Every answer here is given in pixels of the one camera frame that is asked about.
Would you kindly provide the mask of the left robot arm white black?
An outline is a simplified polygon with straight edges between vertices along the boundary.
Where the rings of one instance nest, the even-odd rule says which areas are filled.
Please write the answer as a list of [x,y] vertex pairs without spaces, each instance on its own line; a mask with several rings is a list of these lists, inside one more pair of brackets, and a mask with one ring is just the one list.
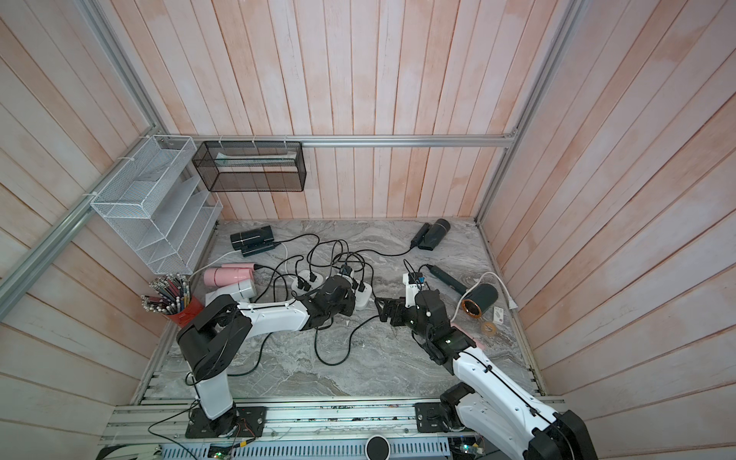
[[316,329],[339,314],[352,315],[355,306],[353,283],[340,275],[283,302],[251,304],[229,294],[215,298],[176,336],[206,419],[218,421],[234,412],[227,370],[247,339]]

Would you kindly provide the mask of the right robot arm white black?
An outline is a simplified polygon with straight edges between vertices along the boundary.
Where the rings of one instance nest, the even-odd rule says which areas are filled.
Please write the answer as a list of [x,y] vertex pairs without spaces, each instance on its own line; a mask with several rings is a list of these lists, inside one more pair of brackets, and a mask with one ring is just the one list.
[[379,319],[408,327],[429,358],[459,379],[444,392],[429,423],[442,431],[469,429],[510,459],[596,459],[586,423],[548,406],[501,371],[466,333],[450,323],[438,291],[376,299]]

